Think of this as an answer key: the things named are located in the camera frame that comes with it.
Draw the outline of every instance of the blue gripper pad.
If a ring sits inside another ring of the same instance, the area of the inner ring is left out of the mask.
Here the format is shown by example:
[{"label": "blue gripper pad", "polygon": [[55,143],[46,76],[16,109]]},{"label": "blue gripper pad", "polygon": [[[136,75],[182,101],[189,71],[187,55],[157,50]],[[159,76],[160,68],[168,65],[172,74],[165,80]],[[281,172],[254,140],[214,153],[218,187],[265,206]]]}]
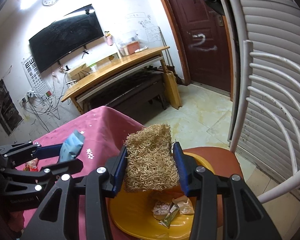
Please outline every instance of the blue gripper pad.
[{"label": "blue gripper pad", "polygon": [[48,159],[51,157],[59,156],[62,144],[49,145],[38,147],[33,158],[38,158],[39,160]]},{"label": "blue gripper pad", "polygon": [[118,156],[109,158],[106,161],[105,167],[108,169],[110,176],[102,184],[105,197],[114,198],[121,190],[127,168],[127,155],[127,148],[123,145]]},{"label": "blue gripper pad", "polygon": [[196,160],[183,153],[179,142],[173,144],[173,158],[178,169],[182,191],[187,197],[198,196],[201,182],[194,176],[195,168],[198,166]]}]

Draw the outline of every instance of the door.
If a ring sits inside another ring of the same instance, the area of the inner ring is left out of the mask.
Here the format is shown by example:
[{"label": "door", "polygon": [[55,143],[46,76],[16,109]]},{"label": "door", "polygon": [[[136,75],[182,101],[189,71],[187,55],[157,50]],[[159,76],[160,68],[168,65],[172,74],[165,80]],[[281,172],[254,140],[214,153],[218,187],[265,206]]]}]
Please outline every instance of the door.
[{"label": "door", "polygon": [[230,58],[222,16],[204,0],[169,0],[192,81],[230,92]]}]

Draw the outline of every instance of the yellow plate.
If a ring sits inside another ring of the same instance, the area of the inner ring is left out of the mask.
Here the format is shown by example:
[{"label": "yellow plate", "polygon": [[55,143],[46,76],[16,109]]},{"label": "yellow plate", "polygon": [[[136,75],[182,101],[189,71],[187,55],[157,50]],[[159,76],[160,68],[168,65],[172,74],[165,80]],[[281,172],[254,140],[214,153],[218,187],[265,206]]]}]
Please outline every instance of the yellow plate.
[{"label": "yellow plate", "polygon": [[[185,154],[194,157],[198,165],[214,173],[210,163],[201,156],[192,153]],[[182,192],[180,187],[167,191]],[[122,188],[118,195],[109,201],[110,216],[114,224],[123,232],[144,240],[189,239],[194,215],[178,214],[171,222],[170,228],[166,228],[152,215],[156,200],[149,197],[151,192],[127,193]],[[196,198],[190,199],[195,207]]]}]

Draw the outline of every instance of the black tv screen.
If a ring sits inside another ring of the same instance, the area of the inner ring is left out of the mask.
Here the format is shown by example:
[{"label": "black tv screen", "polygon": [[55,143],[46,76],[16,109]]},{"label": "black tv screen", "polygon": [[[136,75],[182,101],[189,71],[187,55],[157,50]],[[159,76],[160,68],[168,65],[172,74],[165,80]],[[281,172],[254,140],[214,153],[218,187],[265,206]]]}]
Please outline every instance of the black tv screen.
[{"label": "black tv screen", "polygon": [[37,68],[42,72],[68,53],[102,36],[90,4],[53,22],[33,36],[29,43]]}]

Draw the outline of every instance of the food wrapper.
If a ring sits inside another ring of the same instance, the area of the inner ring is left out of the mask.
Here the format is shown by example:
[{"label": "food wrapper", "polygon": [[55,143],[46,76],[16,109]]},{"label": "food wrapper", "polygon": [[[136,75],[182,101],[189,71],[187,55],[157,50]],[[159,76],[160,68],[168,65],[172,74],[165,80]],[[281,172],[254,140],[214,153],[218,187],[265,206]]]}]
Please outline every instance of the food wrapper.
[{"label": "food wrapper", "polygon": [[58,163],[75,159],[82,150],[84,139],[77,130],[70,134],[61,146]]},{"label": "food wrapper", "polygon": [[160,200],[157,200],[157,202],[154,205],[154,208],[152,209],[152,215],[155,219],[162,220],[166,217],[166,215],[169,213],[169,210],[171,208],[172,202],[162,202]]},{"label": "food wrapper", "polygon": [[163,224],[166,228],[169,228],[171,221],[177,215],[178,210],[179,210],[179,207],[177,205],[173,204],[171,209],[169,210],[169,213],[166,215],[166,217],[163,220],[160,220],[160,223]]},{"label": "food wrapper", "polygon": [[179,210],[180,210],[180,214],[194,214],[194,209],[191,203],[191,200],[186,197],[186,196],[182,196],[179,197],[177,199],[173,199],[172,202],[178,206]]},{"label": "food wrapper", "polygon": [[23,171],[39,171],[37,168],[38,158],[35,158],[29,162],[26,162],[26,166],[23,168]]}]

